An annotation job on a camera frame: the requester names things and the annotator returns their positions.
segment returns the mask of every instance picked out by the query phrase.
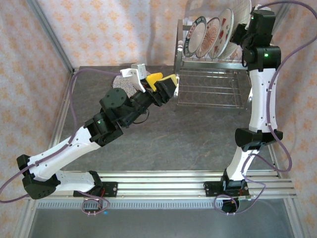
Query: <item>gray stone surface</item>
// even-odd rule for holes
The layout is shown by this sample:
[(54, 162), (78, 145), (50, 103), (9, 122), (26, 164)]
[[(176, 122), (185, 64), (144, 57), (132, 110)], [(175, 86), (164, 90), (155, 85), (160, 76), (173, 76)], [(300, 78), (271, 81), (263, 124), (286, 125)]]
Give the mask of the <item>gray stone surface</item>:
[[(118, 72), (123, 66), (94, 67)], [(147, 66), (147, 71), (172, 74), (172, 66)], [(83, 73), (75, 84), (73, 98), (79, 125), (100, 110), (99, 100), (110, 89), (113, 76)], [(246, 100), (248, 83), (240, 83)], [(238, 127), (248, 127), (250, 111), (233, 109), (177, 107), (172, 103), (162, 107), (150, 106), (150, 117), (143, 123), (123, 129), (123, 135), (96, 151), (90, 152), (64, 169), (69, 171), (165, 171), (212, 170), (222, 171), (231, 162), (236, 145), (234, 132)], [(73, 130), (73, 120), (68, 111), (62, 139)], [(270, 159), (267, 150), (261, 152)], [(251, 169), (268, 169), (254, 160)]]

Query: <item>gray countertop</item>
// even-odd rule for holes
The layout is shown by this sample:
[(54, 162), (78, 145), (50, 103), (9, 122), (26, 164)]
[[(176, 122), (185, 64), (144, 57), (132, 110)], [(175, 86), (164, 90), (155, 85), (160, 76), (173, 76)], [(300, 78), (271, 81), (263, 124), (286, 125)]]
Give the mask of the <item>gray countertop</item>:
[[(118, 72), (124, 66), (93, 67)], [(147, 71), (172, 74), (172, 66), (147, 66)], [(111, 87), (113, 76), (83, 73), (78, 76), (73, 99), (78, 124), (100, 111), (99, 100)], [(149, 119), (123, 129), (123, 135), (110, 144), (92, 151), (64, 169), (69, 171), (166, 171), (210, 170), (222, 171), (235, 153), (235, 129), (248, 127), (250, 111), (233, 109), (177, 107), (172, 103), (150, 106)], [(72, 133), (73, 119), (67, 113), (62, 139)], [(269, 159), (267, 149), (261, 154)], [(254, 159), (250, 169), (268, 169)]]

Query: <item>dish rack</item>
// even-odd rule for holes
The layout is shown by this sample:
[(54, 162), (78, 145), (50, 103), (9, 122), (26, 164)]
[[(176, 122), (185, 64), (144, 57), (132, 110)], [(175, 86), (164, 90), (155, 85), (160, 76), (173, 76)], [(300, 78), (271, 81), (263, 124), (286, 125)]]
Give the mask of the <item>dish rack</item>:
[[(209, 56), (186, 58), (183, 42), (189, 29), (190, 26), (183, 25), (183, 20), (178, 20), (174, 59), (178, 85), (174, 110), (177, 105), (247, 109), (252, 100), (248, 97), (251, 82), (241, 60), (211, 59)], [(241, 83), (246, 96), (241, 93)]]

